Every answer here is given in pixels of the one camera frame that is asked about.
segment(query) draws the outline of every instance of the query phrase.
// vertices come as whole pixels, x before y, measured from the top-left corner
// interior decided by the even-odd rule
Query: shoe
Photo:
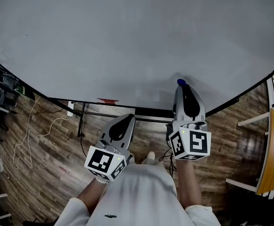
[[[146,158],[151,159],[151,160],[154,160],[154,159],[156,158],[156,155],[155,155],[154,152],[149,152],[149,153],[147,154],[147,157],[146,157]]]

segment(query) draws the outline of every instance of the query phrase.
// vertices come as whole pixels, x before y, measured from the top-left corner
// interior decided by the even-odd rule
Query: wooden chair
[[[251,185],[247,185],[244,183],[231,180],[229,178],[226,179],[227,183],[253,191],[256,194],[263,194],[263,193],[274,190],[274,109],[271,109],[270,112],[267,112],[263,115],[238,123],[238,126],[244,126],[265,118],[269,119],[268,132],[265,133],[265,135],[268,135],[268,139],[267,139],[265,159],[264,159],[258,185],[251,186]]]

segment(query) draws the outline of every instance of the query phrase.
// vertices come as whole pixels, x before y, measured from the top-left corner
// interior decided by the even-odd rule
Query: white cable
[[[41,137],[41,136],[45,137],[45,136],[48,136],[48,135],[50,134],[51,128],[52,128],[52,126],[53,126],[53,124],[54,124],[54,122],[55,122],[56,120],[62,119],[62,120],[64,120],[64,121],[68,121],[68,120],[71,119],[71,117],[69,117],[68,119],[61,118],[61,117],[55,119],[55,120],[52,122],[51,126],[50,126],[49,132],[48,132],[47,134],[44,134],[44,135],[39,135],[39,134],[37,134],[33,129],[30,129],[30,130],[28,131],[31,113],[32,113],[32,111],[33,111],[33,109],[34,109],[36,103],[39,101],[39,99],[40,99],[40,97],[39,97],[39,98],[37,99],[37,101],[34,103],[32,109],[31,109],[31,111],[30,111],[30,113],[29,113],[29,118],[28,118],[28,123],[27,123],[27,128],[26,128],[26,135],[25,135],[25,137],[23,138],[22,143],[21,143],[21,144],[16,144],[16,145],[15,145],[14,156],[13,156],[13,165],[14,165],[15,169],[17,169],[17,170],[19,169],[19,160],[21,159],[21,160],[24,161],[24,162],[25,162],[25,160],[24,160],[22,157],[18,157],[18,164],[17,164],[17,167],[16,167],[16,165],[15,165],[16,147],[17,147],[18,145],[23,145],[24,140],[26,139],[27,136],[28,136],[28,148],[29,148],[29,154],[30,154],[31,167],[27,164],[27,162],[25,162],[25,164],[26,164],[29,168],[32,168],[32,167],[33,167],[32,158],[31,158],[31,150],[30,150],[30,145],[29,145],[29,134],[30,134],[30,131],[33,131],[33,132],[34,132],[37,136],[39,136],[39,137]]]

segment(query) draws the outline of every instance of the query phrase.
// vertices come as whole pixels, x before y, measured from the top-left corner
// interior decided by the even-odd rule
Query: person
[[[55,226],[220,226],[202,194],[192,161],[176,160],[179,196],[174,181],[150,152],[142,164],[134,158],[115,181],[94,179],[71,198]]]

